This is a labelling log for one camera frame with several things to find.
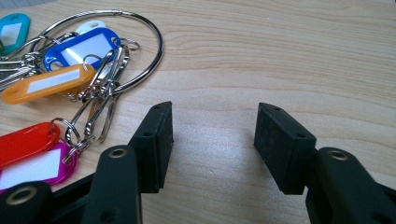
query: pink key tag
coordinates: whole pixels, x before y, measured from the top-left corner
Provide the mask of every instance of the pink key tag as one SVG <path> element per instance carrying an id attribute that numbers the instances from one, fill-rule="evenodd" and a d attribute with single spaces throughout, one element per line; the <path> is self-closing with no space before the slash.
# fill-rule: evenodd
<path id="1" fill-rule="evenodd" d="M 44 180 L 51 185 L 62 183 L 73 173 L 78 160 L 75 154 L 67 164 L 62 163 L 71 149 L 66 143 L 57 143 L 45 153 L 4 168 L 0 171 L 0 193 L 28 181 Z"/>

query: orange key tag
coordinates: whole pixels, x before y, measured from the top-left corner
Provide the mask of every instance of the orange key tag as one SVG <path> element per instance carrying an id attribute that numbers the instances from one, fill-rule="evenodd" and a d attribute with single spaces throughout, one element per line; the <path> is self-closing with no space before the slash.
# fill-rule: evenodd
<path id="1" fill-rule="evenodd" d="M 49 150 L 59 139 L 59 127 L 50 122 L 0 136 L 0 170 Z"/>
<path id="2" fill-rule="evenodd" d="M 1 98 L 11 105 L 32 101 L 81 86 L 90 81 L 94 74 L 95 69 L 89 64 L 72 65 L 18 81 L 7 87 Z"/>

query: table surface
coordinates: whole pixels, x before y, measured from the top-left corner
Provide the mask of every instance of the table surface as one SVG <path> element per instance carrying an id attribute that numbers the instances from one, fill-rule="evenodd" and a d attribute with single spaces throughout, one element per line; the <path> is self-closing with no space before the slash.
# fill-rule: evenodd
<path id="1" fill-rule="evenodd" d="M 164 189 L 143 195 L 146 223 L 309 223 L 305 195 L 283 195 L 253 146 L 259 102 L 284 108 L 317 137 L 317 148 L 354 154 L 375 181 L 396 189 L 394 1 L 62 0 L 1 15 L 27 14 L 32 38 L 93 9 L 148 18 L 163 34 L 164 55 L 148 79 L 122 94 L 107 140 L 84 152 L 54 190 L 93 173 L 101 152 L 127 144 L 164 101 L 173 102 L 175 143 Z M 142 47 L 122 81 L 151 63 L 157 42 L 150 29 L 97 19 Z M 80 107 L 61 95 L 1 103 L 0 134 L 71 119 Z"/>

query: wood grain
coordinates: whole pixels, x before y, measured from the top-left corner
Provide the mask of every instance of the wood grain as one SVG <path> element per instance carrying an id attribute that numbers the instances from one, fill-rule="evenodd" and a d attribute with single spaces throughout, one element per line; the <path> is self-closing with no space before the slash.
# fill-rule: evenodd
<path id="1" fill-rule="evenodd" d="M 304 195 L 283 195 L 253 146 L 259 102 L 284 108 L 318 138 L 318 148 L 351 152 L 377 182 L 396 189 L 393 1 L 62 0 L 1 14 L 28 14 L 33 37 L 80 11 L 114 8 L 153 21 L 165 54 L 150 78 L 121 96 L 107 140 L 54 189 L 94 172 L 100 153 L 128 143 L 163 101 L 174 103 L 175 144 L 165 188 L 143 196 L 146 223 L 309 223 Z M 103 20 L 142 46 L 127 80 L 153 59 L 155 37 L 136 21 Z M 58 95 L 2 103 L 0 134 L 71 119 L 79 107 Z"/>

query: metal key ring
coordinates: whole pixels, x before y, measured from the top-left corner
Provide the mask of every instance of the metal key ring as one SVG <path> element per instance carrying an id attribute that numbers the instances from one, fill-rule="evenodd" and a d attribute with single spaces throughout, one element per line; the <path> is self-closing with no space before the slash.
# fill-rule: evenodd
<path id="1" fill-rule="evenodd" d="M 41 34 L 39 35 L 48 35 L 50 32 L 53 32 L 54 30 L 63 27 L 66 24 L 70 24 L 73 22 L 76 22 L 80 19 L 86 19 L 86 18 L 90 18 L 90 17 L 96 17 L 96 16 L 122 16 L 122 17 L 126 17 L 132 20 L 136 20 L 136 21 L 140 21 L 144 24 L 146 24 L 153 32 L 154 34 L 157 36 L 158 39 L 158 51 L 157 54 L 154 58 L 154 60 L 152 61 L 152 63 L 142 72 L 140 73 L 138 76 L 134 77 L 133 79 L 131 79 L 130 81 L 118 86 L 116 89 L 114 89 L 114 93 L 121 93 L 123 91 L 127 91 L 129 89 L 131 89 L 132 87 L 136 86 L 137 84 L 139 84 L 140 82 L 142 82 L 144 79 L 146 79 L 149 75 L 151 75 L 151 73 L 155 70 L 155 68 L 157 67 L 157 65 L 159 64 L 162 56 L 163 56 L 163 37 L 160 33 L 160 31 L 158 30 L 158 28 L 154 25 L 154 23 L 152 23 L 151 21 L 149 21 L 148 19 L 135 14 L 133 12 L 128 12 L 128 11 L 122 11 L 122 10 L 93 10 L 93 11 L 86 11 L 86 12 L 81 12 L 78 13 L 76 15 L 67 17 L 61 21 L 57 21 L 54 24 L 52 24 L 50 27 L 48 27 L 47 29 L 45 29 Z M 33 46 L 30 48 L 30 52 L 33 52 L 36 50 L 36 48 L 40 45 L 40 42 L 36 42 L 33 44 Z"/>

